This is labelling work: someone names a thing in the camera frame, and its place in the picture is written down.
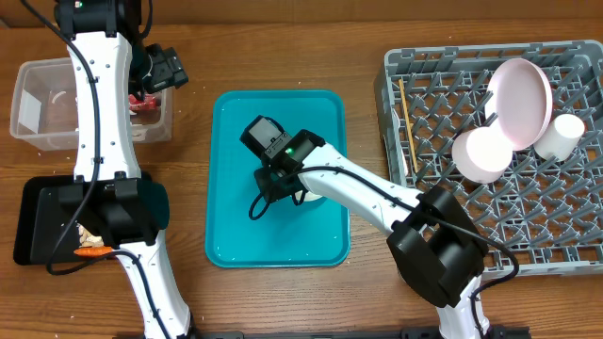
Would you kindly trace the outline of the white bowl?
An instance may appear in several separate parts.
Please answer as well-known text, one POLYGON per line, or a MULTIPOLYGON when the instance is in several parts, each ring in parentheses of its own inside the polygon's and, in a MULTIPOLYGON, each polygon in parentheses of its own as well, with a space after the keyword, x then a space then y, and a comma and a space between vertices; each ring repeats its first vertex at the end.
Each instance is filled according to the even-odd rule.
POLYGON ((314 202, 322 199, 322 196, 311 191, 304 190, 298 194, 298 198, 303 199, 304 202, 314 202))

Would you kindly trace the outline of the red snack wrapper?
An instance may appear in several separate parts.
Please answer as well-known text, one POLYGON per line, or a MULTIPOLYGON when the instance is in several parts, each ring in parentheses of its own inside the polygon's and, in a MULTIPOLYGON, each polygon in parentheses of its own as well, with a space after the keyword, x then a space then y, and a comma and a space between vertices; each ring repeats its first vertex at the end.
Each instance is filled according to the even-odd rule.
POLYGON ((128 96, 129 109, 134 113, 154 111, 161 107, 161 97, 146 94, 143 100, 137 99, 133 94, 128 96))

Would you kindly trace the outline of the wooden chopstick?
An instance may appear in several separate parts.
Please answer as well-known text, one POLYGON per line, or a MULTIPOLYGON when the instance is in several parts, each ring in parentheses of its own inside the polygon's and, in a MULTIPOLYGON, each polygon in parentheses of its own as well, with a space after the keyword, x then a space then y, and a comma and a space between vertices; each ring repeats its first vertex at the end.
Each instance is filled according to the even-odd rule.
POLYGON ((402 113, 403 113, 404 120, 405 120, 406 136, 407 136, 408 142, 409 142, 409 150, 410 150, 410 154, 411 154, 412 166, 414 169, 414 173, 417 173, 418 165, 417 165, 417 161, 416 161, 415 144, 414 144, 414 138, 413 138, 413 134, 412 134, 413 126, 412 126, 412 123, 410 120, 408 106, 406 103, 405 87, 404 87, 404 82, 403 82, 402 78, 400 78, 400 80, 399 80, 399 91, 400 91, 400 101, 401 101, 402 113))

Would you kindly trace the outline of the orange carrot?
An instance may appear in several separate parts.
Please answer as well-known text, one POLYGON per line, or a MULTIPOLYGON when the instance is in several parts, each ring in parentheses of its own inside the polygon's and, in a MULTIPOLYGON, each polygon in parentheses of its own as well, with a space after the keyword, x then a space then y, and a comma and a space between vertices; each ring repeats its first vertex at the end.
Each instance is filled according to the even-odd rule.
POLYGON ((109 254, 112 251, 113 249, 110 247, 87 247, 76 249, 73 253, 83 258, 97 258, 109 254))

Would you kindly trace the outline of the food scraps pile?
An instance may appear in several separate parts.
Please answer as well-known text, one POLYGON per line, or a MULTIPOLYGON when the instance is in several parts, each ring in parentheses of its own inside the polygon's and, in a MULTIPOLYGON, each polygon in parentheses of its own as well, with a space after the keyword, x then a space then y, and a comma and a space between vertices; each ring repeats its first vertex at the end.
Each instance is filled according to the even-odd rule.
POLYGON ((103 238, 99 235, 93 235, 83 225, 77 224, 80 248, 99 248, 103 247, 103 238))

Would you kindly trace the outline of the pink bowl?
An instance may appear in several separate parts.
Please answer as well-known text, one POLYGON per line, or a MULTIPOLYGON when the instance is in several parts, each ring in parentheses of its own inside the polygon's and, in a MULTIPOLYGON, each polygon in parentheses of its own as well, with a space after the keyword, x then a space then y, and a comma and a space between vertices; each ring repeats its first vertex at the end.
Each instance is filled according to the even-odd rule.
POLYGON ((513 157, 511 143, 493 127, 461 133, 453 142, 452 160, 468 180, 490 184, 500 178, 513 157))

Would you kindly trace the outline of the white round plate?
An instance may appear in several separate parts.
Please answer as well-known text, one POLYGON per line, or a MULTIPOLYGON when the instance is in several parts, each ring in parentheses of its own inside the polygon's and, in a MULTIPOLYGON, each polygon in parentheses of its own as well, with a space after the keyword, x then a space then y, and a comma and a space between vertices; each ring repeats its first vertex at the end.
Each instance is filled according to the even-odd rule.
POLYGON ((491 93, 484 113, 497 117, 490 126, 509 141, 514 151, 534 144, 552 116, 552 89, 544 71, 524 58, 503 62, 487 86, 491 93))

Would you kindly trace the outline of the white paper cup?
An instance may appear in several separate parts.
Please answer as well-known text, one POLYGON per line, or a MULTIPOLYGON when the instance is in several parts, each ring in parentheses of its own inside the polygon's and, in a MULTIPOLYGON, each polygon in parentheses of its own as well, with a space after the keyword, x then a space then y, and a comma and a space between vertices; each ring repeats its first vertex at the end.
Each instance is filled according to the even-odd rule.
POLYGON ((585 124, 578 116, 559 115, 534 144, 534 151, 543 159, 566 160, 585 133, 585 124))

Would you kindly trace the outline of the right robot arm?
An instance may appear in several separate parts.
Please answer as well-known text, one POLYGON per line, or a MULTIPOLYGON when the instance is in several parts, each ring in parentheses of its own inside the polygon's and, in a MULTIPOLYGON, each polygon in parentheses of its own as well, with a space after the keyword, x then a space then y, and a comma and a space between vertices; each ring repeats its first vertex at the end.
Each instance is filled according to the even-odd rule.
POLYGON ((435 306, 441 337, 487 336, 478 289, 488 246, 449 191, 384 180, 324 138, 308 130, 291 136, 269 117, 256 117, 240 140, 262 163, 254 173, 259 200, 289 197, 300 205, 317 195, 338 202, 385 235, 401 278, 435 306))

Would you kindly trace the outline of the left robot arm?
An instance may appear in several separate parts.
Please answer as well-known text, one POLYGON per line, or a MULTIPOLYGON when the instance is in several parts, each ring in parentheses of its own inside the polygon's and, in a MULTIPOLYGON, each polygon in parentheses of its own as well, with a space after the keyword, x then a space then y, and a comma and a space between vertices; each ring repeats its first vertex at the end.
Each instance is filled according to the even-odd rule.
POLYGON ((143 178, 129 99, 187 81, 171 49, 144 45, 138 1, 58 1, 56 33, 66 42, 76 84, 79 150, 73 182, 58 191, 72 218, 102 238, 122 265, 142 313, 146 338, 193 338, 166 248, 167 191, 143 178))

